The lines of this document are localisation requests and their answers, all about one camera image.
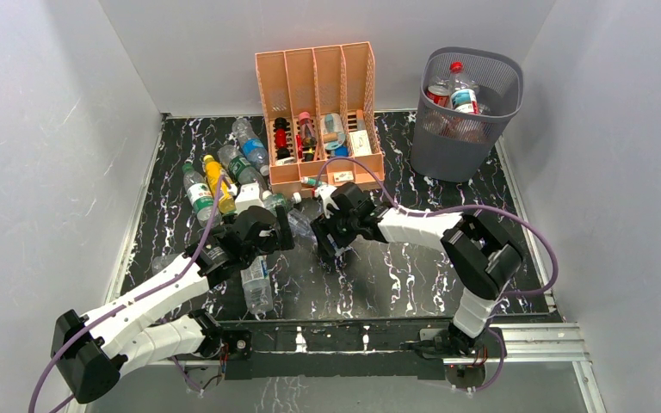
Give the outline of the clear bottle red blue label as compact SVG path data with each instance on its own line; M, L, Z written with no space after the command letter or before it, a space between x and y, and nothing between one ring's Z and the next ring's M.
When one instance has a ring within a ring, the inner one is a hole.
M464 114L480 114L477 94L479 86L465 72L462 62L450 65L450 96L448 106Z

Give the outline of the red label cola bottle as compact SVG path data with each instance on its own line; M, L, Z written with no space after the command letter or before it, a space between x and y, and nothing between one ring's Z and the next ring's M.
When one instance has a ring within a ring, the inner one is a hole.
M448 106L451 90L447 83L431 83L427 86L425 95L437 106Z

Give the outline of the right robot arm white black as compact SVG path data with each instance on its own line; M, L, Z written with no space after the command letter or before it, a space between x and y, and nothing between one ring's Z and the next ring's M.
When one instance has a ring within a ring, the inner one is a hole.
M321 185L312 195L322 205L311 222L324 258L340 256L358 237L379 243L410 243L444 253L463 292L448 330L405 348L424 356L474 355L485 343L484 329L512 277L522 252L492 213L412 212L377 203L353 182Z

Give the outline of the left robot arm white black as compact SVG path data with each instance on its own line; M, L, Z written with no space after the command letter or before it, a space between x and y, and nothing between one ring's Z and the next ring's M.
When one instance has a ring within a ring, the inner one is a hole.
M169 311L247 269L256 258L294 247L287 210L250 206L228 223L204 231L159 274L108 304L83 315L58 317L51 367L72 396L89 404L132 371L181 354L213 358L226 334L206 311L174 321Z

